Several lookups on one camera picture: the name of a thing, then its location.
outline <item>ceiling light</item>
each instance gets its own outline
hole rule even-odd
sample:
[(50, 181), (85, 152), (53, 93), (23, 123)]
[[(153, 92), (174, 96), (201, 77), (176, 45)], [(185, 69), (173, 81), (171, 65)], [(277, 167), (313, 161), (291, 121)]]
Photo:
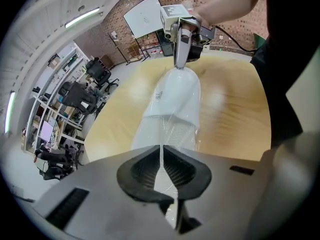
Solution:
[(75, 19), (71, 20), (70, 22), (66, 23), (64, 26), (65, 28), (69, 28), (70, 26), (72, 26), (73, 24), (75, 24), (76, 22), (82, 20), (83, 18), (96, 13), (97, 11), (99, 11), (99, 7), (96, 9), (93, 9), (91, 11), (86, 12), (85, 14), (80, 15), (79, 17), (76, 17)]
[(14, 91), (11, 92), (8, 109), (6, 110), (4, 133), (7, 133), (9, 131), (10, 117), (11, 117), (12, 109), (14, 108), (15, 96), (16, 96), (16, 93)]

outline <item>ceiling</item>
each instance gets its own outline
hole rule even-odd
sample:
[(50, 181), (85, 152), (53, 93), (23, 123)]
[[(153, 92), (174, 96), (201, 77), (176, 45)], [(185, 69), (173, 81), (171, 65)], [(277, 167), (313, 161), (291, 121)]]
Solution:
[[(1, 45), (0, 129), (4, 132), (11, 91), (17, 93), (11, 124), (15, 124), (33, 84), (56, 50), (89, 27), (99, 24), (119, 0), (28, 0), (17, 14)], [(103, 13), (65, 29), (65, 23), (92, 9)], [(13, 133), (20, 131), (10, 129)]]

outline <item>table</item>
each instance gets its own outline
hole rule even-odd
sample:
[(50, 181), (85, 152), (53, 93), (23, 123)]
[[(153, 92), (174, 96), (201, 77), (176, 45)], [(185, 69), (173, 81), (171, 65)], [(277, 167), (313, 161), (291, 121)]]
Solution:
[[(186, 65), (201, 84), (196, 150), (259, 161), (270, 149), (266, 95), (254, 66), (246, 61), (201, 56)], [(84, 141), (90, 162), (131, 150), (142, 115), (173, 58), (147, 60), (110, 97)]]

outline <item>black pants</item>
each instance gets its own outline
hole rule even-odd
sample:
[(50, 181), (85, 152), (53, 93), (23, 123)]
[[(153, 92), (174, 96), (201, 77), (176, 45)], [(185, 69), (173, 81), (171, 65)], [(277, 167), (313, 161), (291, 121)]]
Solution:
[(254, 65), (262, 82), (269, 106), (271, 121), (271, 148), (279, 146), (284, 140), (302, 133), (296, 113), (290, 105), (286, 92), (293, 84), (291, 77), (284, 72), (287, 68), (277, 65), (273, 60), (268, 39), (253, 56)]

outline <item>whiteboard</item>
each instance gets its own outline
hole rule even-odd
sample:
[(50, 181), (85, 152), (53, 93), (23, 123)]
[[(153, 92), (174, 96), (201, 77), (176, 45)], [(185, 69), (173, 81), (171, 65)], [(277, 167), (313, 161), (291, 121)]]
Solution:
[(143, 37), (163, 28), (159, 0), (143, 0), (123, 15), (134, 38)]

